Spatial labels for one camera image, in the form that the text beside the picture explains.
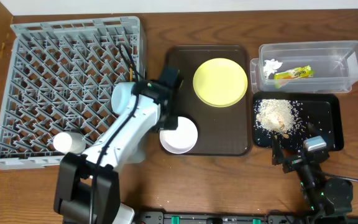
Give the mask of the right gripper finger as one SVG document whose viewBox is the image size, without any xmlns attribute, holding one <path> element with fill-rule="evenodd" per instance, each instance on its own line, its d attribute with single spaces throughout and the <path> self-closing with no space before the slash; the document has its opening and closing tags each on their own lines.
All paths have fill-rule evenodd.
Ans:
<svg viewBox="0 0 358 224">
<path fill-rule="evenodd" d="M 308 128 L 308 133 L 309 133 L 310 138 L 317 136 L 316 128 L 314 127 L 314 125 L 311 122 L 307 122 L 307 128 Z"/>
<path fill-rule="evenodd" d="M 277 137 L 272 138 L 272 164 L 283 164 L 284 153 L 281 145 L 279 144 Z"/>
</svg>

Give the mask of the white pink bowl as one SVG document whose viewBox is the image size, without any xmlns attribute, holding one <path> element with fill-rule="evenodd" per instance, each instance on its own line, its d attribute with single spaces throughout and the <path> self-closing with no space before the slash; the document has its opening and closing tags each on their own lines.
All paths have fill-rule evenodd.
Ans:
<svg viewBox="0 0 358 224">
<path fill-rule="evenodd" d="M 198 140 L 198 129 L 192 120 L 179 116 L 176 130 L 163 130 L 159 134 L 163 148 L 173 154 L 189 152 Z"/>
</svg>

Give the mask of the rice food scraps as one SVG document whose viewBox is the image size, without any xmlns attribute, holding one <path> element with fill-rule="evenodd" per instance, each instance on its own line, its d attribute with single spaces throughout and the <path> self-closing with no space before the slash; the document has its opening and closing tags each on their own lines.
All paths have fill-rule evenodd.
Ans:
<svg viewBox="0 0 358 224">
<path fill-rule="evenodd" d="M 334 141 L 331 107 L 324 101 L 262 99 L 254 103 L 254 143 L 268 147 L 272 138 L 281 144 L 300 145 L 309 139 L 307 122 L 316 128 L 317 136 Z"/>
</svg>

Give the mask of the yellow round plate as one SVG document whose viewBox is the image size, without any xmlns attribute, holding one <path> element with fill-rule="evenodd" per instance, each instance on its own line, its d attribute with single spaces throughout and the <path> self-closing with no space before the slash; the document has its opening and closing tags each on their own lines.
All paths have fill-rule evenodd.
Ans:
<svg viewBox="0 0 358 224">
<path fill-rule="evenodd" d="M 193 76 L 193 89 L 205 104 L 224 108 L 239 102 L 247 91 L 245 70 L 228 58 L 213 58 L 202 63 Z"/>
</svg>

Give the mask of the green orange snack wrapper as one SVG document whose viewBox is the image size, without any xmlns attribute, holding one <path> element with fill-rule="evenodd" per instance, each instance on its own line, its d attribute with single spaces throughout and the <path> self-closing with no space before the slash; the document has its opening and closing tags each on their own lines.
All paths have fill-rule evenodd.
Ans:
<svg viewBox="0 0 358 224">
<path fill-rule="evenodd" d="M 274 80 L 292 80 L 297 78 L 309 78 L 314 75 L 314 70 L 310 65 L 305 67 L 297 67 L 285 72 L 276 73 L 273 77 Z"/>
</svg>

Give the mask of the white tissue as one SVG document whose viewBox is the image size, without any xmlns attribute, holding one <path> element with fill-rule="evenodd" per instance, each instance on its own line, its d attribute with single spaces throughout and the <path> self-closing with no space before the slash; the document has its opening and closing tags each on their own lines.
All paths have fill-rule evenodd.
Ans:
<svg viewBox="0 0 358 224">
<path fill-rule="evenodd" d="M 265 60 L 263 66 L 264 77 L 268 79 L 270 75 L 274 75 L 282 64 L 282 62 L 275 59 Z"/>
</svg>

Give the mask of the light blue bowl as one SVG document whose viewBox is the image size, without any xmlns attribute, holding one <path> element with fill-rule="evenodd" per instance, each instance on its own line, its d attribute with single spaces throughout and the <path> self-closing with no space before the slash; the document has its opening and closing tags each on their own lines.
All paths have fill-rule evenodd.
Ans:
<svg viewBox="0 0 358 224">
<path fill-rule="evenodd" d="M 86 141 L 81 133 L 62 132 L 53 137 L 53 146 L 64 154 L 81 154 L 86 148 Z"/>
</svg>

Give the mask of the wooden chopstick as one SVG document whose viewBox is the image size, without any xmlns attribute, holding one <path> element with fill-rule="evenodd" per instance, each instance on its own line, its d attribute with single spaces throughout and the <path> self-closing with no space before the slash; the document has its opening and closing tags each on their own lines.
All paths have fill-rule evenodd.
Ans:
<svg viewBox="0 0 358 224">
<path fill-rule="evenodd" d="M 133 82 L 133 69 L 130 68 L 129 71 L 130 71 L 129 80 L 130 80 L 130 82 Z"/>
</svg>

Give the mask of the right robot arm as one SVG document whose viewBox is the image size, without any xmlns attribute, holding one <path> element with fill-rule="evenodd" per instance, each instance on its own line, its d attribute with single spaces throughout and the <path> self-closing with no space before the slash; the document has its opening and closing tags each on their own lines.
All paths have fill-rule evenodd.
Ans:
<svg viewBox="0 0 358 224">
<path fill-rule="evenodd" d="M 340 177 L 330 177 L 320 163 L 329 158 L 329 148 L 321 136 L 303 141 L 296 154 L 286 156 L 277 137 L 272 138 L 272 164 L 282 165 L 283 172 L 296 172 L 301 191 L 312 213 L 302 218 L 303 223 L 347 223 L 352 211 L 353 185 Z"/>
</svg>

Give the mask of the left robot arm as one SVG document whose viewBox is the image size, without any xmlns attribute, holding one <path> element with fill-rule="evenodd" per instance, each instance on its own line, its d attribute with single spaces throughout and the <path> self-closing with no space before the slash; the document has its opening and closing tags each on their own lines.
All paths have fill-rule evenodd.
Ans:
<svg viewBox="0 0 358 224">
<path fill-rule="evenodd" d="M 61 132 L 53 147 L 60 162 L 53 209 L 64 223 L 132 223 L 135 210 L 121 202 L 119 173 L 151 130 L 175 129 L 176 83 L 158 80 L 119 83 L 111 106 L 118 118 L 90 147 L 80 133 Z"/>
</svg>

